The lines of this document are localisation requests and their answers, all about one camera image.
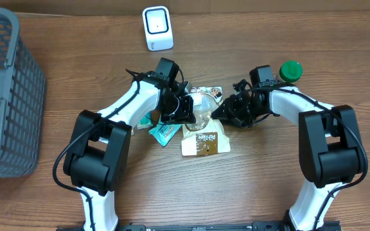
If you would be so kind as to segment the teal Kleenex tissue pack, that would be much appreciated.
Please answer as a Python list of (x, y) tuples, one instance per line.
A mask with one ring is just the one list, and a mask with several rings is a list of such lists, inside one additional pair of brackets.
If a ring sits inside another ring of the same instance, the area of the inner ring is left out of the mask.
[(151, 112), (148, 112), (137, 124), (137, 129), (142, 130), (145, 128), (151, 128), (153, 125), (154, 122), (152, 121), (152, 114)]

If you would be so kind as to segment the beige clear plastic pouch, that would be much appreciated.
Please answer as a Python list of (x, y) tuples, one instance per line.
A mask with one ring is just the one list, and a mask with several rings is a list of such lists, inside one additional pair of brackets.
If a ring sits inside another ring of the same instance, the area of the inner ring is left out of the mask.
[(193, 100), (196, 122), (182, 126), (182, 156), (196, 157), (229, 152), (231, 147), (224, 127), (220, 120), (212, 118), (212, 113), (223, 102), (222, 88), (193, 87), (188, 95)]

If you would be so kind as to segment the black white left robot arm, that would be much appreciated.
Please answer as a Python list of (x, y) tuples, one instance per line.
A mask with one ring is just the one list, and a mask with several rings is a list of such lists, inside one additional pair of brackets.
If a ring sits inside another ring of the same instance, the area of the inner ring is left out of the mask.
[(163, 124), (193, 124), (189, 83), (176, 81), (180, 67), (161, 58), (153, 71), (128, 72), (129, 90), (98, 112), (83, 110), (76, 118), (69, 144), (53, 164), (55, 183), (80, 194), (85, 222), (79, 230), (117, 230), (114, 191), (127, 166), (132, 129), (147, 113), (160, 113)]

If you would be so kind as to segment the green toilet tissue wipes pack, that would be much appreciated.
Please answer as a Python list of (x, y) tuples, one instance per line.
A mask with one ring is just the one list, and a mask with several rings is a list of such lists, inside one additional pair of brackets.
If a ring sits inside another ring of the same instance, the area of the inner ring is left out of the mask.
[(148, 133), (152, 135), (161, 146), (166, 146), (180, 128), (180, 124), (157, 124), (150, 129)]

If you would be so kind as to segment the green cap white bottle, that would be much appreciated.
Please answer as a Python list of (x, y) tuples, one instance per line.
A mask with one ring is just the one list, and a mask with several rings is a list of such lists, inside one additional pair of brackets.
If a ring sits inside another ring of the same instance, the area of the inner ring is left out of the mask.
[(298, 81), (302, 75), (302, 65), (293, 60), (285, 62), (279, 69), (279, 77), (288, 83), (294, 83)]

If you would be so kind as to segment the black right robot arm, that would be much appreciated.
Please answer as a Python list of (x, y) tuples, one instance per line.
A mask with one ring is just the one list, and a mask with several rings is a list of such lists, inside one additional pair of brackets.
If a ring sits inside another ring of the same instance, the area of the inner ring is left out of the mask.
[(235, 94), (212, 113), (214, 119), (239, 128), (268, 116), (282, 116), (299, 131), (299, 164), (304, 183), (282, 221), (255, 221), (253, 230), (340, 230), (338, 221), (324, 222), (339, 191), (359, 184), (368, 160), (355, 111), (349, 105), (321, 103), (300, 92), (299, 62), (287, 61), (273, 74), (269, 65), (250, 71), (250, 81), (235, 83)]

